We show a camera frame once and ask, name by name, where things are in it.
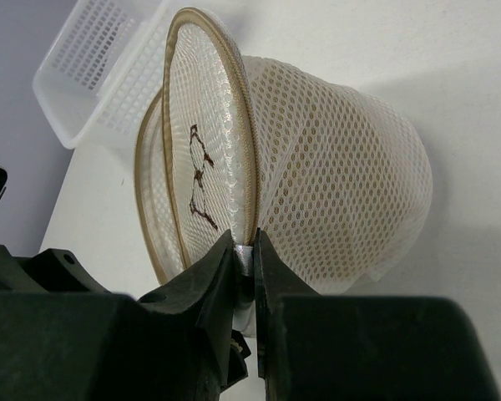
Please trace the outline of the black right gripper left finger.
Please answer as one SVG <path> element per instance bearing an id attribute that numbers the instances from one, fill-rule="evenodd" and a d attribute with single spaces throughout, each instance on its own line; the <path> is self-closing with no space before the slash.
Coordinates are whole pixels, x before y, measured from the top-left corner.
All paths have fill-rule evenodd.
<path id="1" fill-rule="evenodd" d="M 0 245 L 0 400 L 217 400 L 248 374 L 235 300 L 229 233 L 139 299 L 70 251 Z"/>

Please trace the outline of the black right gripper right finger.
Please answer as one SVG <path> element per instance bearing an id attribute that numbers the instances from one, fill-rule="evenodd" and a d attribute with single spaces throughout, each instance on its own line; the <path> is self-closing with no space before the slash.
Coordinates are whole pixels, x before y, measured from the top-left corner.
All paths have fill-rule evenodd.
<path id="1" fill-rule="evenodd" d="M 258 374 L 269 400 L 497 400 L 474 325 L 442 297 L 326 296 L 254 242 Z"/>

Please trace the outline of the round mesh laundry bag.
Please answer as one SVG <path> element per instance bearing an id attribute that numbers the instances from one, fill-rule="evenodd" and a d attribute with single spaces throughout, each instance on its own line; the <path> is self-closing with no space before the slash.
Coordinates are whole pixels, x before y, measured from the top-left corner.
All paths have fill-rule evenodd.
<path id="1" fill-rule="evenodd" d="M 428 217 L 433 178 L 412 124 L 380 99 L 244 56 L 222 22 L 182 8 L 139 128 L 134 191 L 166 283 L 229 232 L 242 261 L 265 231 L 311 288 L 377 281 Z"/>

